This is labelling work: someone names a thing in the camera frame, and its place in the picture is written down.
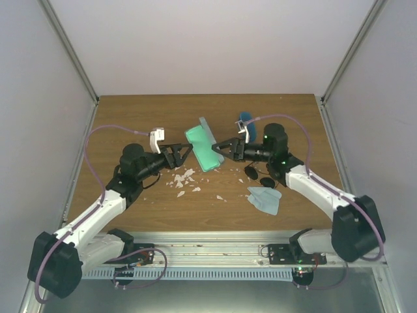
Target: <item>green rectangular object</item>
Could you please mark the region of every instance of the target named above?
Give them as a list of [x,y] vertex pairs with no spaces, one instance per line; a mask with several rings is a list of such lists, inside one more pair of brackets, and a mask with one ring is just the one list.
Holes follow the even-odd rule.
[[193,145],[193,152],[203,171],[210,171],[220,166],[217,153],[212,149],[212,143],[205,129],[199,125],[185,132],[189,143]]

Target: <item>light blue cloth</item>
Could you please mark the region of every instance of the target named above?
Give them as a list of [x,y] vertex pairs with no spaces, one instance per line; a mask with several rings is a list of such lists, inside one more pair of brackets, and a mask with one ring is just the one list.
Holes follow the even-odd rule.
[[269,187],[248,187],[248,190],[251,193],[248,201],[258,210],[271,215],[278,214],[281,192]]

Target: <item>brown wooden surface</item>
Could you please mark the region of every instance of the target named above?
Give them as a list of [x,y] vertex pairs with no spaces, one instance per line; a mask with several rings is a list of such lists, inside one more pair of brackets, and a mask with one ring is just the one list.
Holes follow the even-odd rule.
[[[118,124],[135,130],[150,131],[165,128],[164,143],[186,143],[184,131],[206,118],[216,140],[223,141],[237,135],[234,122],[241,111],[252,116],[285,113],[296,117],[308,130],[313,142],[311,168],[330,183],[341,186],[333,154],[324,131],[317,103],[313,95],[155,95],[102,97],[94,120],[94,128]],[[267,119],[256,122],[258,138],[267,123],[281,123],[289,136],[290,152],[304,160],[307,144],[303,132],[292,121]],[[150,151],[149,139],[117,129],[99,130],[90,139],[88,154],[103,182],[107,183],[118,164],[123,147],[138,142]],[[125,231],[236,231],[236,230],[301,230],[329,228],[326,215],[303,196],[288,188],[278,187],[282,193],[276,216],[258,211],[244,196],[249,182],[243,172],[244,163],[226,160],[218,172],[203,173],[194,154],[177,171],[164,170],[160,182],[144,190],[127,211],[106,226]],[[196,171],[195,182],[183,188],[170,187],[173,174],[183,174],[185,168]],[[196,186],[199,192],[192,192]],[[83,164],[79,175],[69,220],[78,216],[97,199],[98,183]]]

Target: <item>gray floor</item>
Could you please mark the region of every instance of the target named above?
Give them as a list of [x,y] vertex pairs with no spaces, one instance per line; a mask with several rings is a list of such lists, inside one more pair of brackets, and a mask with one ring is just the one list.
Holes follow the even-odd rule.
[[[337,282],[343,269],[319,269],[316,286]],[[144,312],[384,312],[371,272],[351,269],[348,281],[328,291],[298,290],[290,282],[161,281],[144,290],[114,290],[107,280],[84,280],[44,313]]]

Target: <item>metal grille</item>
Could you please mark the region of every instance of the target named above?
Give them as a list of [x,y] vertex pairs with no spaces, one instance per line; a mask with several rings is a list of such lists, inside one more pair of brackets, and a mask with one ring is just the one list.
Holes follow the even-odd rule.
[[[161,274],[161,268],[138,267],[133,277],[117,279],[152,280]],[[112,279],[114,268],[99,267],[83,275],[83,279]],[[222,268],[168,268],[164,280],[293,280],[291,269],[222,269]]]

